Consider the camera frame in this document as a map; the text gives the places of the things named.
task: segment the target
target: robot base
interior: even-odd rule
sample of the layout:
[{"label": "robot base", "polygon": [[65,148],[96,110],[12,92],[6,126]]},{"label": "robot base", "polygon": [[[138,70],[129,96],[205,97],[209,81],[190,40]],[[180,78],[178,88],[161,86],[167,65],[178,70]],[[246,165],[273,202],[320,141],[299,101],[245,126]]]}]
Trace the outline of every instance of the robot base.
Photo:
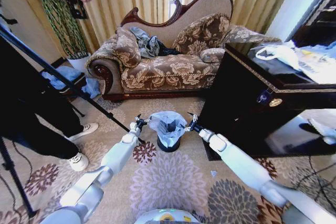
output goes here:
[{"label": "robot base", "polygon": [[199,221],[189,212],[173,208],[166,208],[166,209],[155,209],[146,212],[142,216],[140,216],[134,224],[145,224],[148,221],[152,221],[149,223],[156,223],[156,222],[159,223],[159,221],[162,220],[171,221],[171,223],[174,223],[175,221],[199,223]]}]

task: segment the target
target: white sneaker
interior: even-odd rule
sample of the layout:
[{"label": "white sneaker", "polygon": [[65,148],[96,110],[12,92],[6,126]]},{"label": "white sneaker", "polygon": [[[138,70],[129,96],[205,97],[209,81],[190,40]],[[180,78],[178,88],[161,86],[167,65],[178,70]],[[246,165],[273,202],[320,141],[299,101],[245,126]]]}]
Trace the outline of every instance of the white sneaker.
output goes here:
[{"label": "white sneaker", "polygon": [[84,125],[84,129],[82,132],[76,134],[76,135],[73,135],[73,136],[70,136],[70,137],[65,137],[67,140],[69,141],[74,141],[78,138],[80,138],[81,136],[84,136],[84,135],[87,135],[87,134],[90,134],[92,132],[94,132],[96,129],[98,129],[98,123],[89,123],[89,124],[86,124]]},{"label": "white sneaker", "polygon": [[308,119],[308,122],[323,136],[327,144],[336,144],[336,129],[323,125],[315,119]]},{"label": "white sneaker", "polygon": [[72,157],[71,159],[68,159],[68,161],[70,163],[71,168],[77,172],[84,170],[89,165],[88,158],[80,152],[77,153],[77,155]]}]

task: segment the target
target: sofa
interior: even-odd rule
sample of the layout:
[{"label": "sofa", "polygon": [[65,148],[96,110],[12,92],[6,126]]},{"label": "sofa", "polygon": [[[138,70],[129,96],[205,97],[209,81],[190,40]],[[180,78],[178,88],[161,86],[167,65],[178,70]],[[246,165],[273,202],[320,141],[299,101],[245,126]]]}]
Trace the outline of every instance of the sofa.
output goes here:
[{"label": "sofa", "polygon": [[[211,87],[228,42],[279,41],[230,24],[233,0],[193,0],[165,23],[150,24],[130,11],[115,34],[89,58],[86,67],[104,80],[103,98],[162,98],[197,95]],[[130,27],[156,35],[178,55],[141,58]]]}]

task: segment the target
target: white wall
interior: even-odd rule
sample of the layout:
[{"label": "white wall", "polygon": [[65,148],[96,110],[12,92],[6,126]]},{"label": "white wall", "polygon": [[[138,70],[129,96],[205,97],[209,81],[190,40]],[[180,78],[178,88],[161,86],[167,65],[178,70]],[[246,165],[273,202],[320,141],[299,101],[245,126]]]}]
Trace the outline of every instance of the white wall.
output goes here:
[{"label": "white wall", "polygon": [[305,18],[314,0],[285,0],[268,28],[266,35],[286,41]]},{"label": "white wall", "polygon": [[[48,63],[53,63],[61,57],[57,47],[26,0],[2,0],[2,6],[3,15],[6,18],[14,18],[18,21],[18,24],[10,26],[12,32],[28,47]],[[38,71],[43,69],[24,53],[21,55]]]}]

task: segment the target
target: trash can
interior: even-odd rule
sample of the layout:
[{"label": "trash can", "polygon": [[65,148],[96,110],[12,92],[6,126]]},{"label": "trash can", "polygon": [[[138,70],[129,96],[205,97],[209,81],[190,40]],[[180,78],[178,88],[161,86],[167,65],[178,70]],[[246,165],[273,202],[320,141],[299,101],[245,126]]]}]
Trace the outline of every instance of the trash can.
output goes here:
[{"label": "trash can", "polygon": [[174,152],[181,143],[187,122],[174,111],[161,111],[150,116],[149,127],[157,132],[158,146],[164,152]]}]

